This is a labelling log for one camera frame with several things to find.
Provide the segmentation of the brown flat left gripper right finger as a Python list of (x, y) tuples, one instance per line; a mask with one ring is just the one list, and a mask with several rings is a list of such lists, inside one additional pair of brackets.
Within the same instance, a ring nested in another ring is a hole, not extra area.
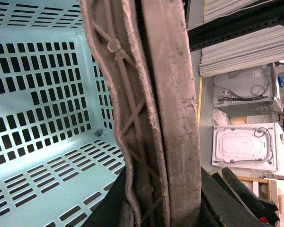
[(183, 3), (144, 0), (142, 11), (159, 104), (173, 227), (196, 227), (201, 166), (195, 79)]

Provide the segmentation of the brown lattice left gripper left finger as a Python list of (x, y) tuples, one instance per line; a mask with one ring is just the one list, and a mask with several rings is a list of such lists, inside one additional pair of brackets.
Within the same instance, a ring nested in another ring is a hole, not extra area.
[(169, 189), (158, 112), (133, 0), (82, 0), (91, 53), (111, 95), (126, 168), (126, 225), (168, 227)]

